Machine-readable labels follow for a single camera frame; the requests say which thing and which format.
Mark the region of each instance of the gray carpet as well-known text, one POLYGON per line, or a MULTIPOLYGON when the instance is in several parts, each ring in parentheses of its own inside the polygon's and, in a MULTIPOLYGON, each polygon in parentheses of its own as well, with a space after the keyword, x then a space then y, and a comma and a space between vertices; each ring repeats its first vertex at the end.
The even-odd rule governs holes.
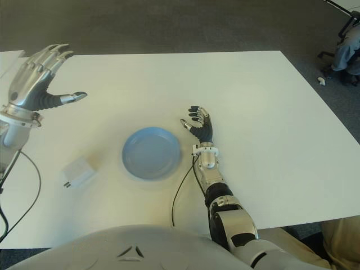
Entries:
MULTIPOLYGON (((316 81, 324 65, 317 54, 334 50, 337 33, 348 19, 322 0, 0 0, 0 4, 0 51, 26 50, 27 56, 53 43, 70 43, 77 54, 281 50, 360 142, 359 89, 337 80, 326 87, 316 81)), ((3 250, 1 269, 31 252, 37 251, 3 250)))

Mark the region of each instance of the beige fabric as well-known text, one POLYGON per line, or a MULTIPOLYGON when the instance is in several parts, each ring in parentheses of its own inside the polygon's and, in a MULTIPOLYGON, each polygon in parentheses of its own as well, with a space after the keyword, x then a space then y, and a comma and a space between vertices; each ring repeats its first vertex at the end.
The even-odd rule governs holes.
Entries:
POLYGON ((259 236, 261 239, 273 242, 279 248, 284 249, 284 251, 292 254, 303 262, 328 269, 336 269, 330 266, 327 260, 316 255, 307 245, 304 245, 281 228, 260 229, 259 236))
POLYGON ((360 215, 321 223, 324 247, 336 265, 360 270, 360 215))

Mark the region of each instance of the blue plate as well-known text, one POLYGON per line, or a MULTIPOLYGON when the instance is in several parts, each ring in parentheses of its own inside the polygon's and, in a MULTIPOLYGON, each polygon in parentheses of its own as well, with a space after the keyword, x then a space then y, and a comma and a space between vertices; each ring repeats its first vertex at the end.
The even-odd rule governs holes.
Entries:
POLYGON ((123 147, 125 168, 136 177, 157 179, 179 163, 178 140, 165 129, 144 128, 132 134, 123 147))

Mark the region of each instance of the white table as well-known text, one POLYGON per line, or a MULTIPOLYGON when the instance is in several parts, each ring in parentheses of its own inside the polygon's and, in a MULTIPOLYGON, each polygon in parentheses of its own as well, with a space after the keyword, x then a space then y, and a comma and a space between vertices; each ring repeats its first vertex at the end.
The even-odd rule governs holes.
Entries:
POLYGON ((0 52, 0 79, 23 54, 24 51, 0 52))
MULTIPOLYGON (((1 81, 2 103, 13 75, 1 81)), ((42 111, 43 126, 31 132, 24 151, 40 168, 42 193, 0 248, 52 247, 126 224, 169 226, 196 143, 179 119, 194 104, 210 112, 221 171, 258 228, 360 214, 360 146, 281 52, 75 56, 50 92, 77 91, 89 96, 42 111), (183 156, 174 174, 151 183, 120 161, 125 140, 149 126, 175 134, 183 156), (97 177, 65 189, 61 170, 80 156, 97 177)), ((10 224, 32 202, 37 181, 19 158, 1 198, 10 224)), ((190 175, 175 224, 207 233, 203 201, 190 175)))

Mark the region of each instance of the wire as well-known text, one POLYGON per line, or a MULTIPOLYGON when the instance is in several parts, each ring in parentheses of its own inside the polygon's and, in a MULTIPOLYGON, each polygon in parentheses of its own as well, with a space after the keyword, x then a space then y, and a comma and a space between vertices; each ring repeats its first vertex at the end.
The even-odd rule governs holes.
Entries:
POLYGON ((0 180, 0 194, 2 193, 2 186, 4 185, 7 176, 10 174, 10 172, 11 172, 11 170, 12 170, 12 167, 14 167, 15 163, 17 162, 17 159, 19 158, 20 152, 21 152, 21 149, 16 153, 16 156, 15 156, 15 158, 13 159, 10 167, 7 169, 5 175, 4 175, 3 178, 1 178, 1 180, 0 180))
POLYGON ((39 177, 39 189, 38 189, 38 193, 33 201, 33 203, 31 204, 31 206, 27 209, 27 211, 21 216, 21 218, 19 218, 19 220, 11 227, 11 229, 9 229, 1 238, 0 238, 0 243, 5 239, 5 237, 16 227, 16 225, 18 225, 18 223, 26 216, 26 214, 33 208, 34 204, 37 202, 38 197, 40 195, 40 191, 41 191, 41 175, 40 175, 40 171, 39 168, 36 166, 35 162, 24 152, 22 152, 21 150, 19 151, 20 153, 22 153, 35 167, 37 173, 38 173, 38 177, 39 177))
POLYGON ((190 169, 187 171, 187 173, 185 174, 184 178, 182 178, 181 180, 181 183, 178 187, 178 190, 176 190, 176 193, 175 193, 175 197, 174 197, 174 200, 173 200, 173 205, 171 207, 171 221, 172 221, 172 224, 173 226, 175 227, 175 222, 174 222, 174 205, 175 205, 175 201, 176 201, 176 197, 178 196, 178 193, 180 191, 180 188, 182 186, 182 184, 184 183, 187 175, 189 174, 189 172, 191 171, 191 169, 194 167, 195 163, 197 162, 197 160, 199 159, 199 157, 197 157, 197 159, 194 161, 194 156, 192 157, 192 165, 190 167, 190 169))
POLYGON ((3 219, 3 221, 5 223, 4 233, 0 237, 0 243, 1 243, 2 240, 4 240, 4 238, 6 237, 7 232, 9 230, 9 222, 7 221, 7 218, 6 218, 5 214, 4 214, 4 212, 2 211, 1 206, 0 206, 0 216, 1 216, 1 218, 3 219))
MULTIPOLYGON (((16 153, 16 156, 14 157, 12 163, 10 164, 10 167, 7 169, 5 175, 0 179, 0 194, 2 193, 3 189, 2 186, 5 183, 6 178, 8 177, 8 175, 10 174, 12 168, 14 167, 17 159, 19 158, 21 149, 16 153)), ((0 205, 0 216, 3 219, 4 223, 5 223, 5 229, 4 229, 4 233, 2 234, 2 236, 0 236, 0 243, 1 241, 6 237, 7 233, 8 233, 8 229, 9 229, 9 222, 5 216, 5 213, 3 212, 1 205, 0 205)))
POLYGON ((357 7, 351 7, 351 8, 349 8, 349 10, 353 10, 353 9, 355 9, 355 8, 358 8, 358 7, 360 7, 360 6, 357 6, 357 7))

